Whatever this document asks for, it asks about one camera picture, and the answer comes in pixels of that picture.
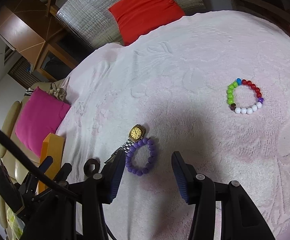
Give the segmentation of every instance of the gold watch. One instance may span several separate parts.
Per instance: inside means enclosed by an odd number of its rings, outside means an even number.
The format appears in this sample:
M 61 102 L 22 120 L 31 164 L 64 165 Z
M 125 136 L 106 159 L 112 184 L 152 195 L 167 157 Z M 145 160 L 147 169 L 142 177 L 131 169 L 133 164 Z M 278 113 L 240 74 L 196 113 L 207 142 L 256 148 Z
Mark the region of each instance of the gold watch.
M 142 138 L 144 138 L 144 135 L 146 133 L 146 129 L 141 126 L 140 124 L 135 125 L 131 131 L 129 132 L 128 135 L 128 140 L 126 141 L 126 143 L 124 143 L 121 147 L 119 147 L 112 155 L 111 157 L 105 161 L 105 163 L 112 163 L 113 160 L 116 157 L 116 154 L 119 150 L 124 150 L 125 153 L 128 153 L 129 148 L 131 147 L 131 145 L 134 142 L 138 142 L 139 140 L 141 140 Z

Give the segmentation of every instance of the bracelet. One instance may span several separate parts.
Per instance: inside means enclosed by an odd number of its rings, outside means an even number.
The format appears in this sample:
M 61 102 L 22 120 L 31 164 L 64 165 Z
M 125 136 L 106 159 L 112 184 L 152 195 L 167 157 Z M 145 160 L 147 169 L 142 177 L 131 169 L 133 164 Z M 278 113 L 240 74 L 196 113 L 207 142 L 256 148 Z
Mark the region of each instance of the bracelet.
M 136 149 L 146 144 L 148 145 L 148 149 L 150 151 L 149 152 L 150 157 L 147 159 L 148 163 L 146 163 L 145 168 L 137 169 L 132 164 L 132 157 L 134 156 Z M 157 156 L 157 151 L 154 145 L 154 141 L 151 140 L 150 138 L 148 139 L 145 137 L 142 140 L 139 140 L 138 142 L 133 143 L 132 146 L 129 148 L 128 153 L 126 155 L 125 166 L 128 172 L 136 174 L 137 176 L 142 176 L 143 174 L 147 174 L 149 170 L 154 166 L 156 156 Z
M 233 91 L 236 87 L 240 85 L 247 85 L 252 90 L 256 92 L 256 97 L 258 99 L 257 103 L 252 105 L 251 107 L 236 107 L 236 104 L 234 103 L 234 95 Z M 255 84 L 253 84 L 250 80 L 246 81 L 245 79 L 241 80 L 240 78 L 237 78 L 236 81 L 234 81 L 232 84 L 228 86 L 227 89 L 227 103 L 230 105 L 230 110 L 235 111 L 236 114 L 252 114 L 253 112 L 257 111 L 257 109 L 262 107 L 262 104 L 264 103 L 264 99 L 262 98 L 262 94 L 260 92 L 260 88 L 256 87 Z

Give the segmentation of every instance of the pink pillow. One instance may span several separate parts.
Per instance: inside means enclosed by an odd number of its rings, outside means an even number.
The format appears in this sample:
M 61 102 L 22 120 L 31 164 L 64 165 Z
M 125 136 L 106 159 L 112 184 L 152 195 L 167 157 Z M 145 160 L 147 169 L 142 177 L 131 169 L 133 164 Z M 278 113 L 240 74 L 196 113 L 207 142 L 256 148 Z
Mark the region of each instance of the pink pillow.
M 21 111 L 15 127 L 16 136 L 40 157 L 44 139 L 56 132 L 69 109 L 70 105 L 37 87 Z

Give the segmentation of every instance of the green bead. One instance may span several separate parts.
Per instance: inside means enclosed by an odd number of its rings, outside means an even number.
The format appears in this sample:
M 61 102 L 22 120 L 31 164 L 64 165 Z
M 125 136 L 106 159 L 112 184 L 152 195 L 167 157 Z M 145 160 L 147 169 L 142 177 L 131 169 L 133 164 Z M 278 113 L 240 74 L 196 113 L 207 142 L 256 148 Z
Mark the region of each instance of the green bead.
M 232 103 L 234 103 L 234 99 L 232 98 L 227 99 L 227 104 L 231 105 Z

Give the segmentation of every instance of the metal watch strap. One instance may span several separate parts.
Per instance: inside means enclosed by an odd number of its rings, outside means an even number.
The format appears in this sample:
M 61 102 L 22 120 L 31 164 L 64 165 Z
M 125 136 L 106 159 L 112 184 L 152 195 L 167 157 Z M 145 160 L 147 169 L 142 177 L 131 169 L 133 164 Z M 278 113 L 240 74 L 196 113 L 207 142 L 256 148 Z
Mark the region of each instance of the metal watch strap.
M 132 143 L 133 143 L 133 141 L 131 140 L 131 139 L 128 139 L 127 141 L 126 141 L 126 143 L 124 143 L 121 147 L 119 147 L 111 156 L 110 156 L 110 158 L 107 160 L 107 161 L 105 161 L 104 163 L 105 164 L 108 164 L 108 163 L 112 163 L 113 162 L 113 160 L 115 159 L 115 156 L 116 156 L 116 154 L 117 154 L 117 152 L 119 151 L 119 150 L 124 150 L 124 152 L 125 153 L 128 153 L 128 150 L 129 150 L 129 148 L 131 147 L 131 145 L 132 145 Z

